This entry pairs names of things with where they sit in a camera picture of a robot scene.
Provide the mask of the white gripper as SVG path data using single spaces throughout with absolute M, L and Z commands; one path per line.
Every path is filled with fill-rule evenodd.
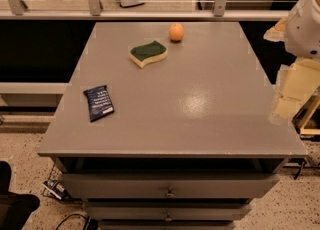
M 291 121 L 320 87 L 319 0 L 299 0 L 263 38 L 284 42 L 286 51 L 298 57 L 290 66 L 282 65 L 276 77 L 269 120 L 282 124 Z

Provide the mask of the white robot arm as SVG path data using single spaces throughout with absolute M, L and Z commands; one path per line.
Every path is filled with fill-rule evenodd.
M 277 73 L 270 120 L 292 120 L 320 86 L 320 0 L 299 0 L 263 38 L 283 42 L 295 57 Z

